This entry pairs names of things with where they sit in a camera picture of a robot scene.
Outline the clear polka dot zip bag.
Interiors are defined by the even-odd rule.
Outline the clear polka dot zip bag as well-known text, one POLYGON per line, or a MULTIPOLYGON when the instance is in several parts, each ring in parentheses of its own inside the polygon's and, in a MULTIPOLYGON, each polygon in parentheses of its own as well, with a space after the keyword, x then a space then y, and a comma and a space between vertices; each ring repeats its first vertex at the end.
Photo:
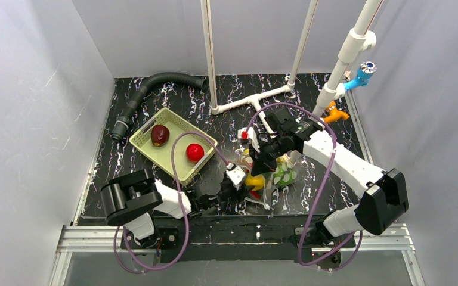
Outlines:
MULTIPOLYGON (((249 149, 248 148, 245 149, 243 151, 243 153, 240 155, 237 163, 242 168, 245 169, 245 171, 247 172, 247 175, 250 175, 250 171, 251 171, 251 167, 252 167, 252 159, 251 159, 251 157, 249 155, 249 149)), ((298 173, 297 168, 295 167, 295 165, 293 163, 291 163, 290 158, 287 155, 283 155, 283 156, 281 156, 281 157, 279 157, 277 159, 277 165, 280 165, 282 163, 287 163, 290 167, 293 167, 298 173)), ((248 193, 247 196, 245 197, 246 201, 262 205, 265 210, 270 210, 271 209, 271 205, 273 204, 273 195, 274 195, 274 193, 278 192, 278 190, 280 188, 283 188, 283 187, 277 187, 277 186, 273 185, 273 183, 271 181, 272 173, 264 173, 264 174, 262 174, 265 177, 265 187, 262 190, 258 191, 261 194, 261 199, 260 200, 254 200, 254 199, 249 197, 249 193, 248 193)))

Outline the red fake apple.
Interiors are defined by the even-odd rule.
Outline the red fake apple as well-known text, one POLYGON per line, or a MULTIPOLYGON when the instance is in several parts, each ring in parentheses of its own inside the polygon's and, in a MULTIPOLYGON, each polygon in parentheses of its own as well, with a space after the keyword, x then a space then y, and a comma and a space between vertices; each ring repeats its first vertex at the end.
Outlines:
POLYGON ((198 163, 204 157, 205 151, 200 144, 192 143, 186 148, 185 155, 189 162, 198 163))

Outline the purple fake sweet potato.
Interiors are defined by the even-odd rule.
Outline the purple fake sweet potato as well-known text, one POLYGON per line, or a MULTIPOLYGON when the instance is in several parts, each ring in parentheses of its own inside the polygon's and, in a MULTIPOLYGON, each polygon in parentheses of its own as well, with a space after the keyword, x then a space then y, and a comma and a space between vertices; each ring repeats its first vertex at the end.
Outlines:
POLYGON ((151 141, 155 147, 161 147, 169 141, 170 131, 164 125, 155 125, 151 130, 151 141))

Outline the pale green plastic basket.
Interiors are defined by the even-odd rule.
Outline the pale green plastic basket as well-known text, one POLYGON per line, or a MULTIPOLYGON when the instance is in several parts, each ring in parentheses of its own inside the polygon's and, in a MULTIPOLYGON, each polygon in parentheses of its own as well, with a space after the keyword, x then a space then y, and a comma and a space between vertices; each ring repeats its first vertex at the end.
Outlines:
POLYGON ((183 186, 188 185, 200 172, 218 145, 215 138, 168 108, 159 110, 141 126, 130 137, 130 143, 171 177, 174 176, 172 166, 175 166, 178 179, 183 186), (170 133, 169 140, 161 147, 154 146, 151 140, 152 128, 156 125, 164 125, 170 133), (186 151, 190 144, 199 144, 204 149, 205 153, 197 163, 192 163, 187 158, 186 151))

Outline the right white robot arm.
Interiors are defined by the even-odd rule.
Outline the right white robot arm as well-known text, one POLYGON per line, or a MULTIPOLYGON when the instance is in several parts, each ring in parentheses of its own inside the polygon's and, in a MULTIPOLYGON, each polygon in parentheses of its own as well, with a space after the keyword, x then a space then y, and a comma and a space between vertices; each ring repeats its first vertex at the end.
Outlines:
POLYGON ((359 158, 339 144, 330 126, 319 119, 294 119, 289 104, 278 103, 266 116, 274 131, 263 141, 248 123, 238 131, 249 147, 253 176, 275 171, 277 159, 297 151, 326 167, 356 193, 357 205, 328 213, 314 226, 306 226, 302 238, 328 244, 335 238, 357 231, 380 235, 409 209, 406 180, 393 168, 385 171, 359 158))

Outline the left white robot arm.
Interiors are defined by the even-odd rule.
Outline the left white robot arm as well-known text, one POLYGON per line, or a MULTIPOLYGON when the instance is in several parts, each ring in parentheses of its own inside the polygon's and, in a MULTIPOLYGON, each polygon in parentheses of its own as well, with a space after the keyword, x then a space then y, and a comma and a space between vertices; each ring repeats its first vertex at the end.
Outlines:
POLYGON ((144 170, 107 181, 100 189, 108 226, 124 226, 139 240, 155 233, 151 211, 182 219, 185 215, 209 215, 217 209, 238 204, 251 190, 246 172, 227 170, 219 188, 207 184, 178 193, 144 170))

